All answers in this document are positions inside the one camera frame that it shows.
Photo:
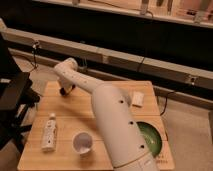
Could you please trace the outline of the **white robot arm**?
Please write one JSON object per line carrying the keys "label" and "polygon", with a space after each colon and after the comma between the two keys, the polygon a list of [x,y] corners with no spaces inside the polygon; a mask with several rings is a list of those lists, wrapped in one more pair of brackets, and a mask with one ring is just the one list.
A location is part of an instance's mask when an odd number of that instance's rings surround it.
{"label": "white robot arm", "polygon": [[160,171],[129,109],[129,96],[119,87],[77,71],[68,58],[54,67],[60,85],[78,86],[91,94],[92,111],[114,171]]}

